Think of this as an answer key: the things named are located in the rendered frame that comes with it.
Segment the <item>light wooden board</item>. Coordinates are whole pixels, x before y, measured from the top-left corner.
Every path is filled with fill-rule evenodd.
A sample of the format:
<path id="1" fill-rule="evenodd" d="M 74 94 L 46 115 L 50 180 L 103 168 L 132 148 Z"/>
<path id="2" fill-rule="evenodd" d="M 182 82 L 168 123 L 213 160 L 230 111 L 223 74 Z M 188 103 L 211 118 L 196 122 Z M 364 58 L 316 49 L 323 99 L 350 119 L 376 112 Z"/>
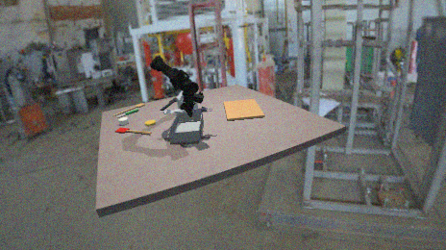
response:
<path id="1" fill-rule="evenodd" d="M 265 117 L 255 99 L 223 102 L 227 121 Z"/>

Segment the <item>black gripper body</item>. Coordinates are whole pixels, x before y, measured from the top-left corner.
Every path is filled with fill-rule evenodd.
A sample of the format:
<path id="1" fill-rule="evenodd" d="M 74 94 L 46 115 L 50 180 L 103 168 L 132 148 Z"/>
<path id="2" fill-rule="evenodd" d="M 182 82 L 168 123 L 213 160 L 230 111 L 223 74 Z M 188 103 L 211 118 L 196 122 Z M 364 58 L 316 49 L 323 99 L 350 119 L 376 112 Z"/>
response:
<path id="1" fill-rule="evenodd" d="M 193 100 L 191 100 L 191 96 L 193 95 L 193 93 L 188 92 L 187 90 L 182 92 L 182 95 L 184 97 L 182 105 L 180 106 L 180 110 L 192 110 L 193 108 Z"/>

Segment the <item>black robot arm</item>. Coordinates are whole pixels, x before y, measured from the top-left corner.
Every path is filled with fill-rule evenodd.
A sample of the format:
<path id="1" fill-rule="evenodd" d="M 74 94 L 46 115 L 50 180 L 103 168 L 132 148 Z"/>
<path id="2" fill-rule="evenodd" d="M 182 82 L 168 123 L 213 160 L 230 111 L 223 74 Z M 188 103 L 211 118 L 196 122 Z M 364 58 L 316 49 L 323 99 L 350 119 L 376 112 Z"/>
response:
<path id="1" fill-rule="evenodd" d="M 175 88 L 180 89 L 181 91 L 187 90 L 188 92 L 193 93 L 193 95 L 191 96 L 191 100 L 200 104 L 203 102 L 203 92 L 200 91 L 198 94 L 196 93 L 199 89 L 199 86 L 188 79 L 188 74 L 185 73 L 183 70 L 171 68 L 170 66 L 165 64 L 165 61 L 160 56 L 155 57 L 150 65 L 150 67 L 152 67 L 154 70 L 156 69 L 158 71 L 161 71 L 170 80 Z"/>

